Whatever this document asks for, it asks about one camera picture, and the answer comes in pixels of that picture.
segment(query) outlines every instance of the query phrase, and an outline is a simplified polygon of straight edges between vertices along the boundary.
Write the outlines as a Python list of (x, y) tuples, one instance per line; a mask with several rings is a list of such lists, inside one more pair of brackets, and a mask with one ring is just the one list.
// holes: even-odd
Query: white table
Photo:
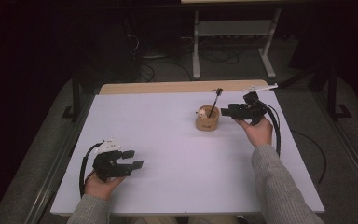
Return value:
[[(229, 91), (229, 87), (225, 87), (231, 83), (237, 85), (234, 90), (240, 85), (245, 88), (246, 81), (191, 83), (196, 83), (199, 90), (213, 85), (223, 88), (225, 91), (216, 104), (219, 108), (244, 103), (242, 96), (246, 92)], [(117, 88), (123, 85), (126, 87), (126, 84), (119, 84)], [(152, 89), (164, 85), (151, 84)], [(324, 207), (274, 92), (260, 91), (258, 95), (262, 102), (272, 105), (279, 113), (283, 164), (308, 206), (315, 212), (323, 212)], [(195, 112), (202, 105), (213, 104), (214, 98), (215, 93), (210, 91), (97, 95), (51, 213), (71, 215), (74, 212), (80, 201), (78, 177), (82, 158), (92, 145), (112, 135), (122, 150), (136, 151), (134, 158), (119, 163), (145, 161), (142, 169), (133, 171), (113, 192), (112, 213), (119, 216), (186, 216), (260, 212), (251, 166), (253, 146), (243, 130), (230, 117), (221, 117), (214, 132), (196, 129)], [(91, 171), (94, 158), (95, 154), (91, 153), (86, 174)]]

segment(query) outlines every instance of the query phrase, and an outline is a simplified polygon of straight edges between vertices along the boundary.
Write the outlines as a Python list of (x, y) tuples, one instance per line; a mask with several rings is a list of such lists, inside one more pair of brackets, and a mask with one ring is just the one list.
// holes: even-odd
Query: dark background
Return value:
[[(358, 3), (292, 9), (283, 9), (275, 35), (300, 39), (291, 65), (306, 69), (328, 61), (358, 97)], [(106, 82), (131, 82), (137, 76), (137, 60), (128, 53), (125, 28), (150, 46), (164, 48), (164, 43), (192, 34), (188, 13), (138, 12), (133, 17), (59, 10), (45, 0), (0, 1), (0, 200), (56, 95), (76, 69), (86, 71), (81, 84), (91, 90)], [(123, 21), (131, 24), (123, 26)]]

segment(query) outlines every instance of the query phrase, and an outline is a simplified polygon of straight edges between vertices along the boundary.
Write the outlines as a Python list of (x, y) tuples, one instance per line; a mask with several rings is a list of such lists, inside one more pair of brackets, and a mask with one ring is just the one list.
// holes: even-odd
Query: gray floor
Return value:
[[(227, 61), (234, 62), (234, 64), (216, 63), (201, 58), (201, 80), (265, 79), (272, 84), (281, 83), (299, 72), (287, 67), (296, 48), (295, 40), (273, 42), (269, 57), (277, 74), (275, 79), (267, 78), (256, 51), (265, 40), (241, 41), (235, 49), (227, 50), (231, 53), (240, 52), (240, 47), (241, 52), (237, 63), (235, 63), (235, 58)], [(209, 58), (211, 55), (220, 58), (227, 57), (227, 54), (222, 53), (221, 50), (211, 51), (210, 49), (204, 51), (204, 55)], [(148, 65), (154, 68), (156, 73), (154, 81), (156, 82), (188, 81), (187, 72), (192, 71), (191, 63), (191, 54), (188, 53), (181, 57), (155, 60)], [(339, 79), (337, 104), (345, 105), (350, 110), (352, 118), (339, 119), (338, 122), (334, 122), (326, 115), (326, 90), (317, 93), (309, 91), (307, 85), (310, 78), (311, 76), (306, 77), (287, 89), (275, 92), (289, 127), (300, 133), (293, 133), (293, 136), (325, 207), (325, 212), (319, 216), (325, 223), (358, 223), (357, 167), (353, 165), (352, 156), (348, 153), (348, 144), (344, 141), (348, 140), (358, 155), (358, 101), (351, 87)], [(56, 170), (54, 181), (46, 182), (46, 176), (52, 168), (55, 168), (56, 157), (60, 151), (65, 146), (73, 144), (68, 142), (68, 136), (76, 136), (81, 131), (82, 120), (73, 123), (70, 119), (62, 119), (64, 109), (72, 105), (71, 89), (70, 82), (62, 88), (21, 168), (7, 190), (0, 204), (0, 223), (66, 222), (66, 217), (55, 216), (49, 212), (54, 194), (53, 192), (44, 194), (46, 193), (44, 186), (50, 184), (51, 187), (57, 189), (70, 157), (65, 156), (60, 161), (63, 169)], [(83, 114), (87, 114), (88, 106), (90, 106), (87, 102), (91, 100), (92, 95), (82, 95)], [(327, 170), (321, 183), (318, 183), (318, 180), (323, 170), (323, 158), (315, 143), (324, 151), (327, 158)], [(42, 196), (50, 200), (43, 201)], [(43, 202), (43, 206), (34, 204), (35, 201)], [(248, 216), (246, 219), (254, 224), (264, 223), (260, 215)], [(121, 223), (121, 221), (119, 217), (112, 218), (112, 222)]]

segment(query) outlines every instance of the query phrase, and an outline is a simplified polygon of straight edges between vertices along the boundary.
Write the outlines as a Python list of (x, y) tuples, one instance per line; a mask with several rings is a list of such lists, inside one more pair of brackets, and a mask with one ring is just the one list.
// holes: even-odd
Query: wooden container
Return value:
[(204, 109), (206, 111), (205, 117), (197, 116), (196, 127), (200, 131), (211, 132), (217, 129), (217, 121), (219, 120), (220, 112), (216, 106), (213, 109), (212, 115), (208, 118), (211, 113), (211, 105), (203, 105), (199, 110)]

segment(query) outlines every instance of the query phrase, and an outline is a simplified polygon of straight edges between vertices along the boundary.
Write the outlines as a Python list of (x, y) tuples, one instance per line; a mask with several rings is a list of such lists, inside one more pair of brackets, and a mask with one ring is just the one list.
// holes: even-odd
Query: forearm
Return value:
[(263, 216), (271, 223), (323, 223), (306, 205), (288, 170), (270, 145), (252, 155), (256, 193)]
[(108, 201), (85, 194), (69, 218), (68, 224), (106, 224), (109, 212)]

